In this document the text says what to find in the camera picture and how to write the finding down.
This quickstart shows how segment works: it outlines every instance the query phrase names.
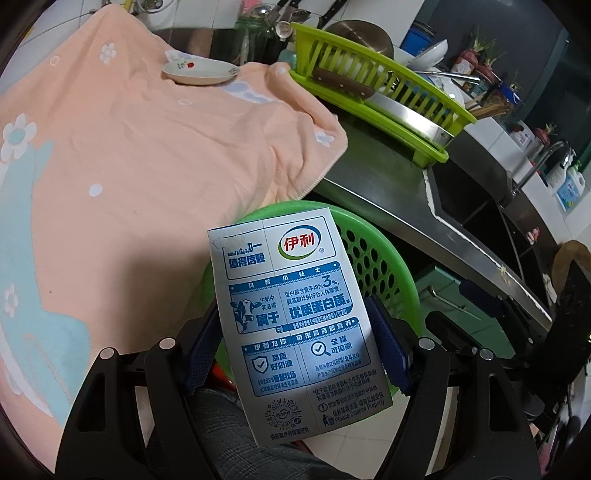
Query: person's leg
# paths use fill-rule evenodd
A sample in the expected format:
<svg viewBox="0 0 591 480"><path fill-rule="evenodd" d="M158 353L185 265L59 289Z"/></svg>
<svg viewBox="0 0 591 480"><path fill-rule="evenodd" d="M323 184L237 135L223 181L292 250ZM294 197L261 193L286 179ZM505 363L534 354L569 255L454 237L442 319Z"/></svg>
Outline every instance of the person's leg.
<svg viewBox="0 0 591 480"><path fill-rule="evenodd" d="M222 480L353 480L294 445L257 447L238 398L200 389L188 400L207 455ZM157 433L148 445L155 451Z"/></svg>

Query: sink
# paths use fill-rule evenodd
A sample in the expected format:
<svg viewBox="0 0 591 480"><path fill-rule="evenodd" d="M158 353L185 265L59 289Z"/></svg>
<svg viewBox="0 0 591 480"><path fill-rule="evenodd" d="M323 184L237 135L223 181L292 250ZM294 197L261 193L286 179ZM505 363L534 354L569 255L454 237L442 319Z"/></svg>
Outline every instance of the sink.
<svg viewBox="0 0 591 480"><path fill-rule="evenodd" d="M527 241L527 232L522 232L493 195L454 161L435 165L431 172L441 213L447 220L487 247L548 308L542 279L548 267L537 246Z"/></svg>

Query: detergent bottle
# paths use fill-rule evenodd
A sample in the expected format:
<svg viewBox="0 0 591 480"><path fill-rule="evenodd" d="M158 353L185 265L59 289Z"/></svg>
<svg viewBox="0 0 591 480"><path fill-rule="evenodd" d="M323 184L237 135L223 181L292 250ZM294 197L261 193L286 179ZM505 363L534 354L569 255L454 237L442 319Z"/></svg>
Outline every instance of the detergent bottle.
<svg viewBox="0 0 591 480"><path fill-rule="evenodd" d="M580 163L577 162L566 171L566 180L556 192L560 206L565 211L574 206L585 189L585 179L583 174L579 172L579 167Z"/></svg>

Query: small white plate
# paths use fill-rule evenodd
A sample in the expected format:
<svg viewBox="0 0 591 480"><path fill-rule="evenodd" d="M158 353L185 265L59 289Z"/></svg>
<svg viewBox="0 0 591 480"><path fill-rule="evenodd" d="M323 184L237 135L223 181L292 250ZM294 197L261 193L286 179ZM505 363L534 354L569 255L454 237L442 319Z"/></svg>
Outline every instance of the small white plate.
<svg viewBox="0 0 591 480"><path fill-rule="evenodd" d="M183 85L216 85L233 79L240 69L225 61L196 58L169 62L162 71Z"/></svg>

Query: white flower pattern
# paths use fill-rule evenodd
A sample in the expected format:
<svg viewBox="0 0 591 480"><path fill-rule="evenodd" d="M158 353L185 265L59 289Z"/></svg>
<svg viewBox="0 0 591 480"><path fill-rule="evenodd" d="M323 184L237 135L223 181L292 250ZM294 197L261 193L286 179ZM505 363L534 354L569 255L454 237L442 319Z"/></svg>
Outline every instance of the white flower pattern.
<svg viewBox="0 0 591 480"><path fill-rule="evenodd" d="M108 45L103 45L100 50L100 60L105 65L108 65L109 62L117 56L117 51L115 50L115 44L113 42L109 43Z"/></svg>
<svg viewBox="0 0 591 480"><path fill-rule="evenodd" d="M324 145L325 147L330 147L330 144L332 143L332 141L335 138L332 135L327 134L325 131L323 130L318 130L316 132L316 141L321 144Z"/></svg>
<svg viewBox="0 0 591 480"><path fill-rule="evenodd" d="M4 290L4 312L10 318L14 318L14 312L18 307L18 296L14 292L14 283Z"/></svg>
<svg viewBox="0 0 591 480"><path fill-rule="evenodd" d="M27 124L24 113L21 113L13 124L7 124L2 131L4 143L0 149L0 163L8 163L13 156L15 160L21 158L36 133L36 124Z"/></svg>

